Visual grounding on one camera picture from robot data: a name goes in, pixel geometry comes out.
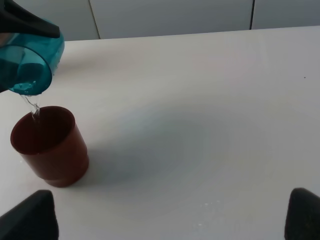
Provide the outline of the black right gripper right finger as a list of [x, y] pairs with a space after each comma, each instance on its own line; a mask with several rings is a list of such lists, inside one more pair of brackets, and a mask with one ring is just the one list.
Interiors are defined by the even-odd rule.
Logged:
[[285, 240], [320, 238], [320, 197], [305, 188], [295, 188], [289, 198], [284, 227]]

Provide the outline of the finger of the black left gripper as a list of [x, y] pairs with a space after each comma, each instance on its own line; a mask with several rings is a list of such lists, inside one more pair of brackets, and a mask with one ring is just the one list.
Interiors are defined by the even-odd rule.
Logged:
[[60, 28], [21, 7], [13, 0], [0, 1], [0, 32], [57, 39]]

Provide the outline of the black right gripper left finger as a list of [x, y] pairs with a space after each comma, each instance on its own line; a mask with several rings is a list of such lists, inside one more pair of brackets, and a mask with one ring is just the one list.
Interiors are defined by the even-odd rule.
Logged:
[[0, 217], [2, 240], [57, 240], [59, 225], [50, 190], [38, 190]]

